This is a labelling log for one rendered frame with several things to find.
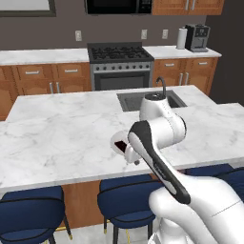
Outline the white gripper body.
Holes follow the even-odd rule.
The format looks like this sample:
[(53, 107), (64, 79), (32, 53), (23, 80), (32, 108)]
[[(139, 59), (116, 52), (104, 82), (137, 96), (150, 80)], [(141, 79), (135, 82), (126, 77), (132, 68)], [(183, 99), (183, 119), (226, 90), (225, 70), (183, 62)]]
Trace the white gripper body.
[(125, 159), (128, 163), (133, 163), (136, 160), (140, 161), (141, 156), (134, 150), (131, 144), (128, 144), (125, 150)]

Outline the blue upholstered stool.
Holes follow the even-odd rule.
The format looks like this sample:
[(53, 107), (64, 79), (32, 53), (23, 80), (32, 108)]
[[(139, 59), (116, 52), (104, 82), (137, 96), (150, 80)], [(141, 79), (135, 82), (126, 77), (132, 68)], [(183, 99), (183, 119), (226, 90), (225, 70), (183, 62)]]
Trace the blue upholstered stool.
[(148, 237), (153, 234), (155, 215), (149, 206), (150, 194), (163, 187), (163, 183), (149, 174), (104, 179), (99, 185), (97, 205), (104, 216), (104, 232), (107, 221), (113, 224), (112, 244), (118, 244), (120, 229), (147, 226)]
[(244, 166), (233, 168), (230, 164), (189, 168), (185, 174), (191, 176), (212, 176), (227, 182), (244, 202)]
[(62, 222), (72, 239), (61, 186), (9, 192), (0, 200), (2, 244), (56, 244), (53, 234)]

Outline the grey inset sink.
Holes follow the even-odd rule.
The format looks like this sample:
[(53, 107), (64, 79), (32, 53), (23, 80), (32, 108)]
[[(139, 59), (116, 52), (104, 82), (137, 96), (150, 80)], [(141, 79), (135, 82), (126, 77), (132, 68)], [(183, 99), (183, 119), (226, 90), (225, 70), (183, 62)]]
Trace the grey inset sink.
[[(123, 112), (136, 112), (140, 110), (142, 99), (146, 94), (153, 94), (153, 91), (118, 93), (117, 98)], [(171, 108), (186, 107), (183, 100), (174, 92), (166, 91), (166, 96)]]

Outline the wooden island base panel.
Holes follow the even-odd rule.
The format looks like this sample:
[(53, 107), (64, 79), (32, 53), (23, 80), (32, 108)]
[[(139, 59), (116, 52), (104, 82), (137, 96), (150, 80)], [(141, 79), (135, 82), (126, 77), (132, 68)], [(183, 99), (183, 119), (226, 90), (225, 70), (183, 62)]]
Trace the wooden island base panel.
[(100, 181), (63, 185), (66, 215), (72, 229), (102, 224), (97, 205)]

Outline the dark curved tap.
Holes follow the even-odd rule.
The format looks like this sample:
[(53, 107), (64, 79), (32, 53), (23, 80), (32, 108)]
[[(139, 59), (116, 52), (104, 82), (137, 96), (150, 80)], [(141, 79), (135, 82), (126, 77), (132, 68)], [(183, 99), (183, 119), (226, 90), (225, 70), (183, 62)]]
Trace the dark curved tap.
[(165, 83), (165, 80), (162, 76), (157, 77), (156, 84), (158, 84), (160, 81), (162, 82), (162, 88), (163, 88), (162, 99), (165, 99), (165, 98), (167, 98), (167, 96), (166, 96), (166, 83)]

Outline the black steel gas range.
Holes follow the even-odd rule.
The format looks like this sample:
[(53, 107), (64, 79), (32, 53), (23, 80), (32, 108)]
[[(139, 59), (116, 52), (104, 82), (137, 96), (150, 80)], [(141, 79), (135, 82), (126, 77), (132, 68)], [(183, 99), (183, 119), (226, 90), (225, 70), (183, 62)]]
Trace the black steel gas range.
[(153, 86), (154, 58), (141, 42), (89, 43), (88, 54), (93, 92)]

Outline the wooden base cupboards short run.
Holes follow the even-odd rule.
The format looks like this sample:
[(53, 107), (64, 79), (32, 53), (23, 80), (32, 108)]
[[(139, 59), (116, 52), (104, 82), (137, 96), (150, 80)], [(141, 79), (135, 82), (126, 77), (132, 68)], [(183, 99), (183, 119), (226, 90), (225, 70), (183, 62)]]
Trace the wooden base cupboards short run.
[(152, 85), (161, 87), (162, 83), (156, 82), (156, 79), (161, 76), (167, 87), (195, 85), (206, 95), (209, 95), (217, 61), (217, 57), (156, 59)]

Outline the wooden base cupboards long run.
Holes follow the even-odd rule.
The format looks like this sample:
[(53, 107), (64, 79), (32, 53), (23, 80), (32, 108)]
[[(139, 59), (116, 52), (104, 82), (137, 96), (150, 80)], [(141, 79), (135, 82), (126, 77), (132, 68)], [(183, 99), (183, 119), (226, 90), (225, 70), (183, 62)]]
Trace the wooden base cupboards long run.
[(19, 95), (90, 92), (90, 63), (0, 65), (0, 121)]

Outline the white paper towel roll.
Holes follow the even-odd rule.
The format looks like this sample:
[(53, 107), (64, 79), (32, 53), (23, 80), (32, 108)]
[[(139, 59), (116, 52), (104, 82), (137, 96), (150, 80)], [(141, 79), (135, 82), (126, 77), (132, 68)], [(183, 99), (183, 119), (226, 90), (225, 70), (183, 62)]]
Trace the white paper towel roll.
[(180, 28), (178, 30), (177, 43), (176, 43), (176, 48), (178, 50), (184, 50), (185, 49), (187, 32), (188, 32), (188, 30), (186, 28)]

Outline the black grey coffee machine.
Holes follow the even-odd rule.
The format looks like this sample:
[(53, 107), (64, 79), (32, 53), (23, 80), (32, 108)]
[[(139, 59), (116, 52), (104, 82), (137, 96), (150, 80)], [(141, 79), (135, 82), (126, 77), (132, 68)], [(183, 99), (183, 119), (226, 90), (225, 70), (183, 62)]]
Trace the black grey coffee machine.
[(203, 24), (187, 24), (185, 48), (191, 52), (207, 52), (207, 42), (211, 28)]

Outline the black microwave oven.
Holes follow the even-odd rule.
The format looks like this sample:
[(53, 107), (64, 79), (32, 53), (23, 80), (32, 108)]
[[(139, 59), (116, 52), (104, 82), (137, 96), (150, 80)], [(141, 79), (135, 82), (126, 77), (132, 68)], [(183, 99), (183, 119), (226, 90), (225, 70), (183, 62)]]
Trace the black microwave oven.
[(153, 0), (86, 0), (87, 14), (150, 14)]

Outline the dark framed window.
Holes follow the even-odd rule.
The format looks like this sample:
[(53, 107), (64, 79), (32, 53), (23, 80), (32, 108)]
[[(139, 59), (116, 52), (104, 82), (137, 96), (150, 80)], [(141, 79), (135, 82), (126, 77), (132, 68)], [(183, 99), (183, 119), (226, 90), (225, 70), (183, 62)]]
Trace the dark framed window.
[(0, 17), (54, 17), (54, 0), (0, 0)]

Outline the wooden wall cupboards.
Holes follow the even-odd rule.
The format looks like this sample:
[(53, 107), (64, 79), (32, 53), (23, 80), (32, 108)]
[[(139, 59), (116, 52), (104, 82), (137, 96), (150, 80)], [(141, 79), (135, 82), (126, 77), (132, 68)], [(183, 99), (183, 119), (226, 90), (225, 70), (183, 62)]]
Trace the wooden wall cupboards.
[(153, 15), (220, 15), (225, 0), (152, 0)]

